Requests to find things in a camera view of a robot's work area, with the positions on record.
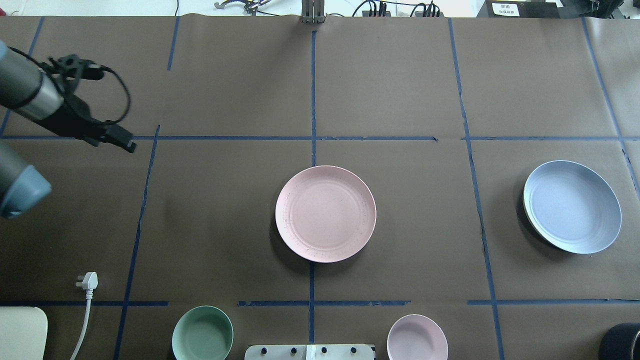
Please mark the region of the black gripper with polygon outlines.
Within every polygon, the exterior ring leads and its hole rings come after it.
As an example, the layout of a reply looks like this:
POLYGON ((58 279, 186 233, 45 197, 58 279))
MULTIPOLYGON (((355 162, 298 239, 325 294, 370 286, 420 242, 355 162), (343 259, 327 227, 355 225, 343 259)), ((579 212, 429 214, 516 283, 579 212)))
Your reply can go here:
POLYGON ((48 63, 41 63, 41 70, 53 82, 57 95, 62 99, 60 107, 41 120, 41 127, 61 137, 85 141, 94 147, 105 143, 129 153, 135 152, 137 144, 133 141, 133 133, 119 125, 130 111, 131 94, 114 69, 89 59, 82 59, 77 54, 70 54, 58 59, 48 57, 48 63), (125 92, 125 109, 116 120, 94 118, 89 105, 75 94, 82 80, 100 81, 105 77, 105 73, 114 75, 125 92))

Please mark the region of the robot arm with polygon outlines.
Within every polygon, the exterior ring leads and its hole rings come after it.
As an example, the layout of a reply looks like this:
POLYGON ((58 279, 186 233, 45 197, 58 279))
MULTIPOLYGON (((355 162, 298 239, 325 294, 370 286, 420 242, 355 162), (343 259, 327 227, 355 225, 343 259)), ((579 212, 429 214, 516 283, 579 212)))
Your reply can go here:
POLYGON ((29 211, 52 191, 51 183, 9 141, 67 138, 91 146, 112 144, 126 152, 137 148, 134 134, 122 125, 130 112, 131 93, 118 73, 77 54, 37 61, 1 43, 1 216, 13 219, 29 211), (99 120, 77 90, 82 81, 112 75, 125 95, 122 114, 99 120))

